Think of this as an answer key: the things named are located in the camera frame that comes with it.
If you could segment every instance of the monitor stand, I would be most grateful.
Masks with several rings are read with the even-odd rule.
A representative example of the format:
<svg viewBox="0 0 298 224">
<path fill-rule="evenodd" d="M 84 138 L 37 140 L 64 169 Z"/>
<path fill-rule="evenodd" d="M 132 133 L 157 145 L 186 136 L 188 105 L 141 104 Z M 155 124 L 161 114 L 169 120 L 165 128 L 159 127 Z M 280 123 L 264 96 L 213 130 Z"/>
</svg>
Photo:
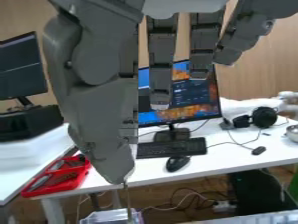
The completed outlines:
<svg viewBox="0 0 298 224">
<path fill-rule="evenodd" d="M 169 130 L 159 131 L 155 135 L 155 142 L 170 142 L 174 140 L 188 140 L 190 138 L 190 130 L 188 128 L 174 128 L 169 125 Z"/>
</svg>

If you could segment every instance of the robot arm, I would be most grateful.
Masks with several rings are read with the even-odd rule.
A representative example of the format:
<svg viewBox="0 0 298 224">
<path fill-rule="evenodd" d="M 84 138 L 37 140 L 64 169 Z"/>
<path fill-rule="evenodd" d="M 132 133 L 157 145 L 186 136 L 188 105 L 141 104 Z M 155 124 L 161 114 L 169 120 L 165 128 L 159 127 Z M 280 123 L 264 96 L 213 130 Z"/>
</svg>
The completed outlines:
<svg viewBox="0 0 298 224">
<path fill-rule="evenodd" d="M 53 92 L 69 135 L 108 182 L 133 170 L 137 131 L 137 25 L 143 1 L 52 0 L 44 32 Z"/>
<path fill-rule="evenodd" d="M 69 134 L 112 184 L 135 167 L 137 143 L 137 25 L 151 16 L 151 102 L 167 109 L 177 12 L 192 12 L 190 75 L 206 79 L 213 62 L 230 65 L 266 35 L 274 19 L 298 11 L 297 0 L 240 0 L 218 43 L 228 0 L 49 0 L 59 15 L 44 33 L 53 92 Z"/>
</svg>

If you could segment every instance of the red tray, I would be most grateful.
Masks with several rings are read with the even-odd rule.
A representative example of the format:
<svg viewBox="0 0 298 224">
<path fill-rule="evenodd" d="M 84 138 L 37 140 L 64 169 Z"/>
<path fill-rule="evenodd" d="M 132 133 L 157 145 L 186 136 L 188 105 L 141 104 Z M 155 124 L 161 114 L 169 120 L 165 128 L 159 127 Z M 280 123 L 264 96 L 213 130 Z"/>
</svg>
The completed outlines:
<svg viewBox="0 0 298 224">
<path fill-rule="evenodd" d="M 88 170 L 91 169 L 91 161 L 85 159 L 85 162 L 76 167 L 69 165 L 69 162 L 79 162 L 79 156 L 65 157 L 63 159 L 56 160 L 45 169 L 45 171 L 31 181 L 31 183 L 25 186 L 21 191 L 21 196 L 24 198 L 36 197 L 44 194 L 52 194 L 61 191 L 69 191 L 76 189 L 85 177 L 88 175 Z M 51 168 L 64 161 L 63 166 L 57 170 L 51 170 Z M 29 190 L 31 186 L 43 178 L 48 176 L 44 184 L 35 190 Z"/>
</svg>

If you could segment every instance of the computer monitor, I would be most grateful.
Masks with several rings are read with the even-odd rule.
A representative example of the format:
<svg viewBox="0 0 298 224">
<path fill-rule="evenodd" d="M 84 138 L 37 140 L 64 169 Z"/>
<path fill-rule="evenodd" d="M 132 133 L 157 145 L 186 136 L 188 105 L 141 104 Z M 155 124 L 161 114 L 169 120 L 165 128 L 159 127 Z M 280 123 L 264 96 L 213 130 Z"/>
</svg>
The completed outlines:
<svg viewBox="0 0 298 224">
<path fill-rule="evenodd" d="M 139 71 L 139 127 L 169 125 L 221 117 L 216 68 L 206 80 L 190 80 L 189 61 L 174 63 L 173 96 L 168 110 L 151 109 L 149 68 Z"/>
<path fill-rule="evenodd" d="M 45 93 L 36 33 L 31 32 L 0 42 L 0 100 Z"/>
</svg>

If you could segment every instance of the white desk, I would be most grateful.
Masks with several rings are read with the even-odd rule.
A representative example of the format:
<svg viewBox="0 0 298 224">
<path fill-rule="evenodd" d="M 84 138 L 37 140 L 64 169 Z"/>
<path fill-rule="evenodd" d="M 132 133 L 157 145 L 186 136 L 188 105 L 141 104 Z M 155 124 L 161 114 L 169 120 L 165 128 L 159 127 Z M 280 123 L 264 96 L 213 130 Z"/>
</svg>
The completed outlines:
<svg viewBox="0 0 298 224">
<path fill-rule="evenodd" d="M 49 143 L 55 147 L 52 150 L 53 153 L 48 154 L 47 162 L 44 162 L 39 166 L 32 167 L 24 167 L 23 169 L 16 169 L 11 171 L 0 171 L 0 208 L 8 204 L 8 202 L 14 199 L 14 197 L 20 193 L 23 187 L 25 184 L 31 181 L 31 179 L 44 170 L 44 168 L 60 157 L 65 155 L 65 153 L 71 150 L 73 147 L 73 141 L 71 137 L 68 136 L 68 125 L 64 124 L 57 129 L 52 130 L 51 133 L 45 133 L 44 135 L 36 137 L 31 140 L 18 141 L 18 145 L 28 144 L 31 141 L 36 141 L 37 138 L 44 138 L 47 135 L 51 134 L 57 137 L 59 139 L 59 145 L 52 144 L 53 142 L 49 140 Z"/>
<path fill-rule="evenodd" d="M 222 119 L 210 120 L 200 130 L 192 133 L 192 137 L 206 137 L 208 146 L 221 142 L 232 142 L 228 133 L 220 129 L 218 124 L 221 121 Z M 277 124 L 281 124 L 285 121 L 286 119 L 280 117 Z M 180 127 L 189 127 L 190 130 L 194 130 L 201 124 L 202 121 L 189 122 L 181 124 Z M 137 160 L 136 170 L 128 181 L 129 186 L 139 187 L 144 185 L 297 163 L 298 145 L 290 142 L 286 137 L 284 137 L 286 127 L 290 124 L 276 126 L 264 130 L 262 132 L 270 134 L 270 136 L 261 135 L 258 141 L 248 144 L 248 146 L 252 148 L 257 148 L 258 146 L 265 146 L 268 148 L 266 152 L 260 156 L 253 156 L 252 151 L 242 148 L 241 146 L 233 144 L 220 145 L 212 147 L 208 150 L 208 155 L 193 156 L 189 165 L 174 173 L 168 173 L 165 170 L 165 163 L 168 158 Z M 159 130 L 161 130 L 159 127 L 141 129 L 139 134 L 141 135 L 144 133 Z M 232 134 L 236 140 L 242 143 L 253 140 L 257 137 L 258 129 L 256 127 L 238 129 L 232 131 Z M 151 141 L 152 137 L 153 134 L 141 137 L 140 142 Z M 45 209 L 51 210 L 52 212 L 48 213 L 51 215 L 47 214 L 48 221 L 49 223 L 53 223 L 53 219 L 51 219 L 51 217 L 57 217 L 59 214 L 63 214 L 61 210 L 59 211 L 60 207 L 57 206 L 57 198 L 120 188 L 123 188 L 123 186 L 111 185 L 92 168 L 87 180 L 76 190 L 45 195 L 36 199 L 43 199 L 43 201 L 47 203 Z"/>
</svg>

